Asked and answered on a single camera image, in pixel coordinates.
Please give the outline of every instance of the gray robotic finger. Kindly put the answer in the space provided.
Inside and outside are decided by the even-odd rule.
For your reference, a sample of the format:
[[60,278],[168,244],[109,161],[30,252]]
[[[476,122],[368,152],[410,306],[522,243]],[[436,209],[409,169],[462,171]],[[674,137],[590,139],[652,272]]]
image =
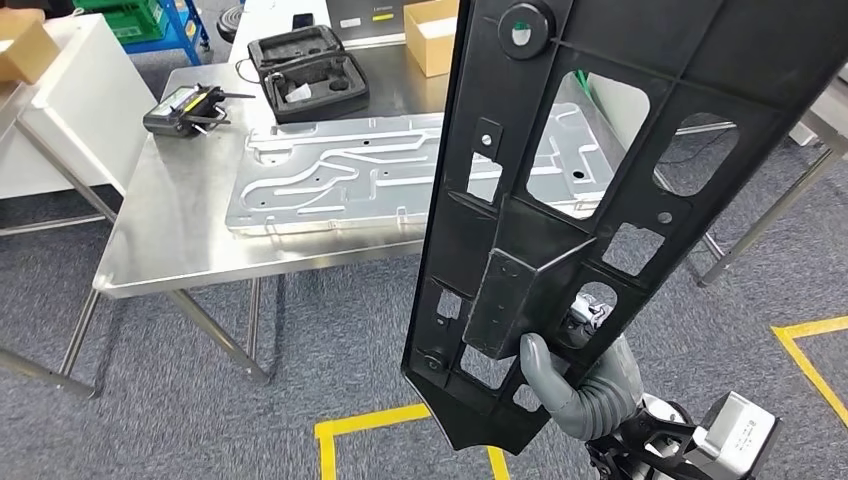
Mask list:
[[609,434],[630,418],[642,397],[639,367],[623,337],[604,353],[578,390],[554,368],[544,339],[521,337],[521,371],[559,427],[579,440]]

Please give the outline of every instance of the cardboard box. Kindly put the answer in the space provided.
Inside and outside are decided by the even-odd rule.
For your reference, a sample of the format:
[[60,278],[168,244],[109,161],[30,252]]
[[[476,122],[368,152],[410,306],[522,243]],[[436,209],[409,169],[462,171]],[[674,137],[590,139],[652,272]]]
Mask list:
[[42,18],[26,12],[0,12],[0,82],[34,84],[59,55]]
[[458,10],[459,0],[435,0],[403,7],[406,47],[428,77],[450,71]]

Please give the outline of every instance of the yellow floor tape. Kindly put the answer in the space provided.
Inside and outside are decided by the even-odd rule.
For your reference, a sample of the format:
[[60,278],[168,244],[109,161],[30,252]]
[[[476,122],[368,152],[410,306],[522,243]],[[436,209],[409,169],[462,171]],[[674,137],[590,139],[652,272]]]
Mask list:
[[804,375],[813,382],[813,385],[822,394],[827,403],[833,407],[842,422],[848,427],[848,410],[845,405],[830,388],[830,385],[822,378],[818,370],[813,367],[810,359],[804,355],[804,352],[798,348],[795,339],[809,337],[811,335],[820,335],[823,333],[837,332],[839,330],[848,329],[848,317],[832,318],[829,320],[819,320],[816,322],[801,323],[788,327],[771,327],[777,339],[783,344],[783,348],[789,352],[789,355],[798,364],[798,367],[804,372]]
[[[336,480],[336,442],[334,437],[348,433],[387,427],[403,422],[420,420],[430,416],[430,410],[423,403],[406,407],[392,408],[380,412],[366,413],[353,417],[327,420],[315,425],[315,438],[318,440],[321,462],[321,480]],[[489,463],[492,464],[494,480],[509,480],[509,470],[503,450],[486,447]]]

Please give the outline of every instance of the robotic hand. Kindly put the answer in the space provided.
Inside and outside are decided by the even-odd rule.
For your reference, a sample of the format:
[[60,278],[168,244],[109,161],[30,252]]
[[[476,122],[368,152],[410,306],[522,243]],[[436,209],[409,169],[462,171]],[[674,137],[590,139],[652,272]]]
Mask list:
[[521,337],[521,371],[559,427],[578,440],[609,435],[636,413],[642,399],[639,366],[621,336],[601,356],[578,390],[554,368],[545,340]]
[[[567,319],[572,343],[585,344],[611,311],[578,295]],[[577,389],[541,336],[523,335],[520,355],[530,388],[567,435],[586,442],[602,480],[750,480],[780,429],[780,419],[735,392],[695,424],[679,405],[644,393],[623,336]]]

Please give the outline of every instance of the aluminum plate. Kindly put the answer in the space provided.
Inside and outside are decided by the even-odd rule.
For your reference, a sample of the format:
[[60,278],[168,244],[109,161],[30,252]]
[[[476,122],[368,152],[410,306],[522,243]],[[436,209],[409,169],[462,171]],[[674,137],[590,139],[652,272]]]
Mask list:
[[[441,113],[254,130],[245,142],[227,227],[245,235],[424,223]],[[491,199],[500,165],[475,154],[468,191]],[[555,104],[527,184],[536,199],[585,218],[613,172],[580,108]]]

